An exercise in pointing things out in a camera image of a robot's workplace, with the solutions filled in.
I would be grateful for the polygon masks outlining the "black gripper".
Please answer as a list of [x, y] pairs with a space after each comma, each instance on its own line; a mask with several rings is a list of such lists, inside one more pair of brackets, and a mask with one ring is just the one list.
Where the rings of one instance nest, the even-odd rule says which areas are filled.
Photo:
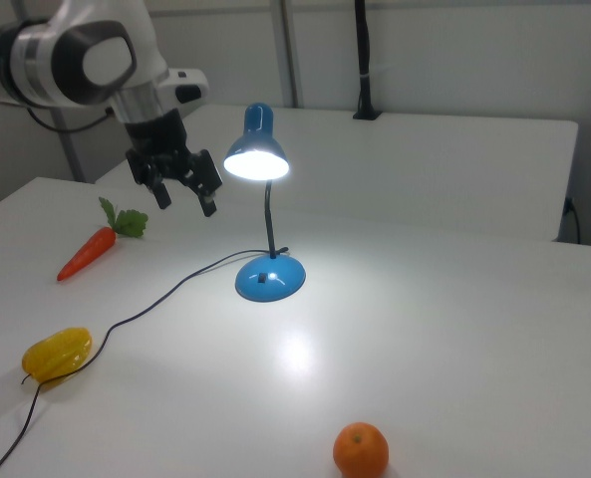
[[179, 172], [178, 181], [197, 196], [205, 217], [216, 212], [215, 193], [222, 185], [221, 176], [206, 149], [187, 149], [187, 133], [177, 108], [156, 119], [125, 123], [125, 128], [132, 143], [126, 158], [134, 181], [147, 188], [159, 209], [167, 209], [171, 199], [155, 160], [163, 163], [162, 168]]

